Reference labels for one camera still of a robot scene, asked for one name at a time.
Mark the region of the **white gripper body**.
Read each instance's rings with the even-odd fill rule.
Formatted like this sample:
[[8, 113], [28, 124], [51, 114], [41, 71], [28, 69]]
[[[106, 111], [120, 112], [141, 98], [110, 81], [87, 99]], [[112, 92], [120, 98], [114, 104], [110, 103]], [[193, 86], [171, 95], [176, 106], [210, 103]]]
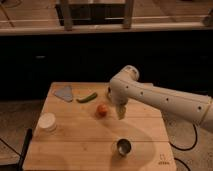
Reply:
[[116, 106], [124, 106], [128, 102], [128, 98], [125, 95], [115, 92], [111, 88], [107, 90], [107, 98]]

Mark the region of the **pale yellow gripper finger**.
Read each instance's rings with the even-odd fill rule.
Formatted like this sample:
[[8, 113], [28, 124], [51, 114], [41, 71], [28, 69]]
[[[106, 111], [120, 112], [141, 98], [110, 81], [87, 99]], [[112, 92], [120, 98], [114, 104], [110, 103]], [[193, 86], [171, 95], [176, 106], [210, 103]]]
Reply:
[[118, 105], [116, 107], [116, 113], [119, 120], [125, 118], [126, 107], [124, 105]]

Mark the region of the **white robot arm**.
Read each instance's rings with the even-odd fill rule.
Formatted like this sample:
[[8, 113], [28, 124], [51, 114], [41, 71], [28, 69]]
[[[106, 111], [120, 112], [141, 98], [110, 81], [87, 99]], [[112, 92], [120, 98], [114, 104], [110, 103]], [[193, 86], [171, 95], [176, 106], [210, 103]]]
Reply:
[[140, 83], [139, 71], [131, 65], [122, 68], [109, 81], [110, 100], [119, 119], [125, 117], [129, 99], [174, 114], [213, 133], [213, 98]]

